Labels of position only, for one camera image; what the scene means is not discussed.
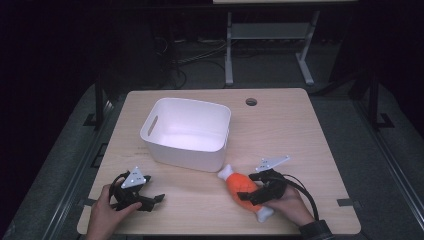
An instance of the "cable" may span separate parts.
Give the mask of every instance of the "cable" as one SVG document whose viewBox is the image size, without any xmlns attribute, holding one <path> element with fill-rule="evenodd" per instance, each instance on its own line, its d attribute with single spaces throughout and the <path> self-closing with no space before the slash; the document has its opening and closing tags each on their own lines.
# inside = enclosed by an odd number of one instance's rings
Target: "cable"
<svg viewBox="0 0 424 240">
<path fill-rule="evenodd" d="M 128 177 L 128 175 L 130 174 L 130 172 L 126 172 L 126 173 L 122 173 L 119 176 L 117 176 L 115 178 L 115 180 L 113 180 L 112 184 L 109 187 L 109 201 L 112 198 L 113 194 L 115 193 L 115 184 L 116 182 L 120 179 L 120 178 L 126 178 Z"/>
<path fill-rule="evenodd" d="M 367 240 L 371 240 L 371 238 L 364 232 L 364 230 L 363 229 L 361 229 L 361 231 L 359 232 L 359 233 L 361 233 L 362 234 L 362 236 L 365 238 L 365 239 L 367 239 Z"/>
<path fill-rule="evenodd" d="M 252 47 L 251 42 L 252 41 L 245 40 L 237 46 L 234 46 L 232 56 L 234 58 L 252 58 L 259 56 L 266 51 L 265 48 L 259 49 L 259 47 Z"/>
<path fill-rule="evenodd" d="M 180 85 L 177 85 L 177 80 L 171 76 L 172 81 L 171 81 L 170 84 L 172 85 L 172 87 L 174 88 L 174 90 L 180 90 L 187 83 L 187 74 L 185 72 L 183 72 L 182 70 L 177 69 L 177 68 L 173 68 L 173 69 L 171 69 L 171 71 L 172 70 L 174 70 L 174 71 L 177 72 L 178 77 L 179 77 L 180 73 L 184 77 L 183 78 L 183 82 Z"/>
<path fill-rule="evenodd" d="M 305 185 L 303 185 L 303 183 L 302 183 L 299 179 L 295 178 L 294 176 L 292 176 L 292 175 L 290 175 L 290 174 L 283 174 L 283 176 L 284 176 L 284 177 L 291 177 L 291 178 L 295 179 L 295 180 L 296 180 L 296 181 L 298 181 L 298 182 L 300 183 L 300 185 L 302 185 L 302 187 L 306 190 Z"/>
<path fill-rule="evenodd" d="M 219 40 L 197 40 L 198 43 L 204 44 L 207 46 L 217 46 L 219 44 L 225 43 L 225 40 L 219 39 Z"/>
<path fill-rule="evenodd" d="M 315 220 L 319 221 L 318 208 L 315 204 L 315 200 L 312 197 L 312 195 L 305 188 L 299 186 L 297 183 L 294 183 L 294 182 L 292 182 L 288 179 L 283 179 L 283 178 L 278 178 L 278 177 L 267 177 L 266 180 L 277 180 L 277 181 L 282 182 L 284 184 L 287 183 L 287 184 L 291 185 L 292 187 L 296 188 L 297 190 L 299 190 L 301 193 L 303 193 L 303 195 L 305 195 L 308 198 L 309 202 L 311 203 L 312 211 L 314 213 Z"/>
<path fill-rule="evenodd" d="M 164 42 L 164 43 L 165 43 L 165 47 L 164 47 L 164 49 L 161 51 L 161 53 L 157 53 L 157 54 L 159 54 L 159 55 L 162 55 L 163 53 L 165 53 L 165 52 L 166 52 L 166 50 L 168 50 L 168 41 L 166 41 L 166 39 L 165 39 L 165 38 L 163 38 L 163 37 L 156 37 L 155 39 L 156 39 L 156 40 L 161 40 L 162 42 Z"/>
<path fill-rule="evenodd" d="M 219 46 L 218 48 L 215 48 L 215 49 L 208 51 L 206 53 L 203 53 L 203 54 L 200 54 L 200 55 L 197 55 L 197 56 L 194 56 L 194 57 L 182 59 L 182 60 L 171 61 L 171 62 L 176 63 L 176 64 L 183 64 L 183 63 L 188 63 L 188 62 L 191 62 L 191 61 L 200 60 L 200 59 L 210 57 L 210 56 L 213 56 L 217 53 L 222 52 L 225 49 L 226 46 L 227 46 L 227 44 L 223 44 L 223 45 Z"/>
<path fill-rule="evenodd" d="M 193 62 L 190 62 L 190 63 L 181 64 L 181 65 L 184 66 L 184 65 L 193 64 L 193 63 L 212 63 L 212 64 L 218 66 L 220 69 L 222 69 L 225 72 L 225 68 L 221 64 L 214 62 L 214 61 L 211 61 L 211 60 L 196 60 L 196 61 L 193 61 Z"/>
</svg>

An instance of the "wrist strap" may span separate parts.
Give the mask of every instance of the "wrist strap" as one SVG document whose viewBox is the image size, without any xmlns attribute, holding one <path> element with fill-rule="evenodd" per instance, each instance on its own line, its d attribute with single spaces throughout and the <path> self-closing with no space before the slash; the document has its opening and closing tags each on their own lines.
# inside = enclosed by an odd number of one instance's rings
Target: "wrist strap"
<svg viewBox="0 0 424 240">
<path fill-rule="evenodd" d="M 305 240 L 334 239 L 334 236 L 328 228 L 325 220 L 319 220 L 306 224 L 300 227 L 299 231 Z"/>
</svg>

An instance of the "orange object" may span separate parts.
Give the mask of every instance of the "orange object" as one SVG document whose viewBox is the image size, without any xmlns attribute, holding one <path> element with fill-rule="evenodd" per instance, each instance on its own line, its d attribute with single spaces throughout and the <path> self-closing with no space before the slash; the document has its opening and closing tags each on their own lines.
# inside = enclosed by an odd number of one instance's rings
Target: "orange object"
<svg viewBox="0 0 424 240">
<path fill-rule="evenodd" d="M 250 178 L 240 173 L 233 173 L 227 178 L 225 182 L 227 183 L 227 188 L 236 203 L 252 212 L 257 212 L 261 209 L 261 205 L 253 206 L 253 204 L 249 201 L 240 200 L 239 196 L 237 195 L 238 192 L 251 193 L 258 189 L 258 186 L 252 180 L 250 180 Z"/>
<path fill-rule="evenodd" d="M 225 180 L 234 201 L 245 209 L 256 213 L 259 222 L 265 222 L 274 213 L 274 210 L 271 208 L 262 205 L 253 206 L 250 201 L 240 200 L 237 195 L 238 192 L 251 193 L 257 190 L 258 186 L 246 175 L 234 172 L 231 165 L 225 166 L 225 168 L 218 173 L 218 177 Z"/>
</svg>

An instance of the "wooden table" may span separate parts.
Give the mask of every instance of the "wooden table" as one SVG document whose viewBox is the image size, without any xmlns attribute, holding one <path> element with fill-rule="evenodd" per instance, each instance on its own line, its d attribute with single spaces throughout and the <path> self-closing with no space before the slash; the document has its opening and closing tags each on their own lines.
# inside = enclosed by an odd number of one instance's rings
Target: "wooden table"
<svg viewBox="0 0 424 240">
<path fill-rule="evenodd" d="M 152 180 L 141 194 L 165 193 L 152 212 L 136 212 L 116 233 L 141 235 L 288 235 L 297 228 L 282 215 L 259 223 L 253 213 L 238 206 L 216 173 L 206 173 L 154 161 L 139 131 L 157 100 L 163 97 L 197 99 L 231 109 L 225 164 L 253 173 L 261 158 L 290 155 L 274 168 L 300 179 L 314 197 L 321 219 L 335 234 L 356 234 L 360 224 L 334 163 L 307 93 L 303 89 L 225 89 L 137 91 L 128 94 L 89 198 L 97 199 L 102 186 L 126 170 L 139 166 Z M 248 106 L 246 99 L 257 100 Z M 85 234 L 90 207 L 85 207 L 78 232 Z"/>
</svg>

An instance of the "hand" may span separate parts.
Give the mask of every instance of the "hand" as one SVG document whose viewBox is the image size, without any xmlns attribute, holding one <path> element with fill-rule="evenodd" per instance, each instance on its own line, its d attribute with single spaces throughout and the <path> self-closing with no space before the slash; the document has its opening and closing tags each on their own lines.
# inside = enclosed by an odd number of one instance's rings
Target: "hand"
<svg viewBox="0 0 424 240">
<path fill-rule="evenodd" d="M 299 192 L 291 185 L 287 185 L 286 191 L 280 199 L 270 200 L 263 205 L 281 212 L 298 227 L 315 221 Z"/>
<path fill-rule="evenodd" d="M 103 186 L 99 199 L 91 207 L 87 240 L 109 239 L 119 223 L 141 207 L 141 203 L 137 202 L 121 211 L 115 211 L 110 206 L 109 187 L 110 184 Z"/>
</svg>

